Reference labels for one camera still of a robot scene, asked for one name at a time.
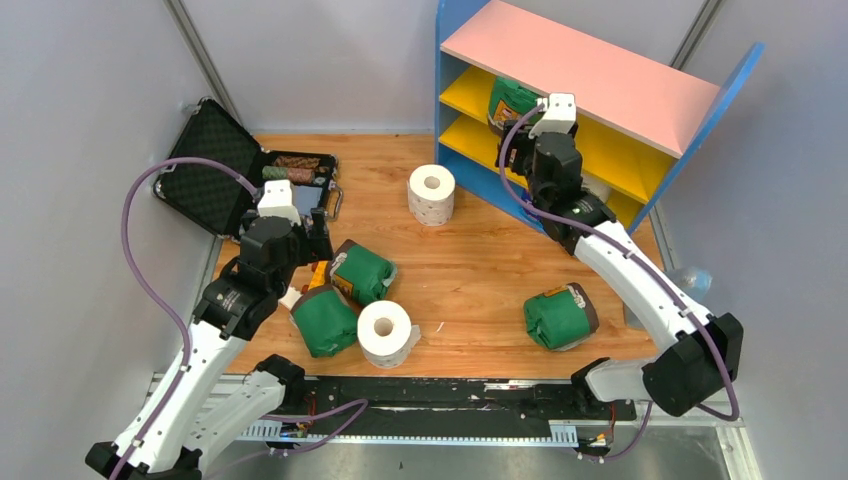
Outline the plain green roll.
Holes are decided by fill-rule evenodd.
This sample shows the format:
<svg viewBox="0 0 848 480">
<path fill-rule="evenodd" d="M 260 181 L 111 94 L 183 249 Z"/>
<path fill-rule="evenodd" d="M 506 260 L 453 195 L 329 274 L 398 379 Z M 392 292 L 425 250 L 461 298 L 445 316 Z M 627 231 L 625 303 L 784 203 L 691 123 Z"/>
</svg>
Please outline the plain green roll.
<svg viewBox="0 0 848 480">
<path fill-rule="evenodd" d="M 501 135 L 505 122 L 522 117 L 537 105 L 538 98 L 538 94 L 518 82 L 496 76 L 487 107 L 489 129 L 496 135 Z"/>
</svg>

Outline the cream roll brown band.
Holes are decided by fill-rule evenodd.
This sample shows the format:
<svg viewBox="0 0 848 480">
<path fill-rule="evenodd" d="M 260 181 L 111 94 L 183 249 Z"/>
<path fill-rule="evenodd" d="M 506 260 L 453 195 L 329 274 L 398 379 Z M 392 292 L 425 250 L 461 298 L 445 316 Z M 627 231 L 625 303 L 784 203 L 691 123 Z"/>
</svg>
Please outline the cream roll brown band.
<svg viewBox="0 0 848 480">
<path fill-rule="evenodd" d="M 584 175 L 582 186 L 597 196 L 602 203 L 607 203 L 609 201 L 612 188 L 603 181 L 591 175 Z"/>
</svg>

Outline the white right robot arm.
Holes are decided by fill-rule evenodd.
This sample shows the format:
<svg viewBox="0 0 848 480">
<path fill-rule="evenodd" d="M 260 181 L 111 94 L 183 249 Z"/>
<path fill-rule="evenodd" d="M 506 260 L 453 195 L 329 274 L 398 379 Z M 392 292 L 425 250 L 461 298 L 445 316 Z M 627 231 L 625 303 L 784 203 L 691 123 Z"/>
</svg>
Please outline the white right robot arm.
<svg viewBox="0 0 848 480">
<path fill-rule="evenodd" d="M 505 124 L 496 165 L 526 178 L 528 199 L 545 234 L 588 266 L 642 322 L 658 349 L 653 358 L 598 359 L 572 377 L 571 403 L 596 417 L 611 402 L 644 400 L 680 417 L 699 409 L 735 421 L 741 408 L 737 378 L 744 328 L 731 313 L 717 315 L 676 286 L 633 242 L 615 214 L 583 185 L 574 127 L 539 134 L 520 121 Z"/>
</svg>

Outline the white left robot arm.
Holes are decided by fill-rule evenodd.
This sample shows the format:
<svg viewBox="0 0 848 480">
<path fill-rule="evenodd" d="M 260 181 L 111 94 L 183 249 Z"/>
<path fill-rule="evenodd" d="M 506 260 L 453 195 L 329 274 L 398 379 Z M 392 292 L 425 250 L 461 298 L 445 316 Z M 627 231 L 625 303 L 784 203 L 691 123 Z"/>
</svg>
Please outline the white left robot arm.
<svg viewBox="0 0 848 480">
<path fill-rule="evenodd" d="M 219 377 L 278 309 L 295 270 L 332 256 L 324 214 L 314 209 L 311 217 L 306 225 L 278 216 L 249 224 L 238 255 L 204 288 L 184 328 L 188 346 L 125 431 L 90 448 L 90 468 L 106 479 L 200 479 L 254 421 L 304 405 L 303 368 L 272 354 L 235 393 L 200 413 Z"/>
</svg>

